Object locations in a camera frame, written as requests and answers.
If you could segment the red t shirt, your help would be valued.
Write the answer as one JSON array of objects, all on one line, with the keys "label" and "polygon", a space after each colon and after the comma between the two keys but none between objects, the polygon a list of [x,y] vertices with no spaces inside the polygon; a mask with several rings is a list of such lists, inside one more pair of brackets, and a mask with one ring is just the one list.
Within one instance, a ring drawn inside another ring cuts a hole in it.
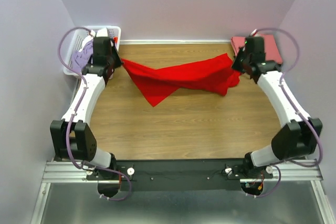
[{"label": "red t shirt", "polygon": [[179,88],[204,90],[225,96],[228,89],[239,84],[240,73],[231,68],[228,54],[153,69],[123,59],[123,67],[148,103],[155,107]]}]

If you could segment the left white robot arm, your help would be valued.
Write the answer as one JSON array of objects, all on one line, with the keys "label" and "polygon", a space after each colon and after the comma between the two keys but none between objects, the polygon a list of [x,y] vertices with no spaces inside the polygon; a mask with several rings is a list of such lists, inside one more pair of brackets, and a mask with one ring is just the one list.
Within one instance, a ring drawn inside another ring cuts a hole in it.
[{"label": "left white robot arm", "polygon": [[81,84],[70,108],[61,120],[53,120],[50,125],[55,155],[68,159],[78,169],[92,166],[104,179],[129,180],[118,170],[115,156],[97,146],[97,141],[89,127],[98,97],[106,87],[104,76],[94,73],[80,74]]}]

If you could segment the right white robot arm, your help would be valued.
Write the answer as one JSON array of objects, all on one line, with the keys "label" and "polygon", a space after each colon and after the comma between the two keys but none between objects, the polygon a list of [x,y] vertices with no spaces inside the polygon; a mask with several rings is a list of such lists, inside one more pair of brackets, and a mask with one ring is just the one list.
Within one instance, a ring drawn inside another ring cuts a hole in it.
[{"label": "right white robot arm", "polygon": [[298,157],[310,155],[315,150],[322,150],[320,134],[322,122],[312,118],[298,103],[284,80],[284,73],[279,65],[264,59],[265,53],[248,52],[240,48],[234,58],[232,68],[246,73],[266,94],[276,111],[281,129],[271,143],[259,150],[245,155],[241,165],[242,173],[249,178],[255,177],[267,166],[283,162],[311,168],[319,165],[298,162]]}]

